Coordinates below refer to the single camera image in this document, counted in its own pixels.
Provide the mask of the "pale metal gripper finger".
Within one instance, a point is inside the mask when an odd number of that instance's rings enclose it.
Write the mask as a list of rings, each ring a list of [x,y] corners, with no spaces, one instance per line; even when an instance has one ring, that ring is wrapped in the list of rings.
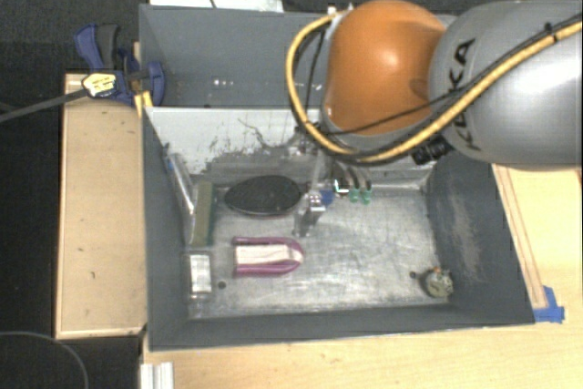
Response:
[[[334,193],[330,189],[311,191],[308,193],[308,208],[306,219],[310,225],[315,225],[334,201]]]
[[[311,212],[309,207],[299,207],[294,213],[292,235],[305,238],[309,235]]]

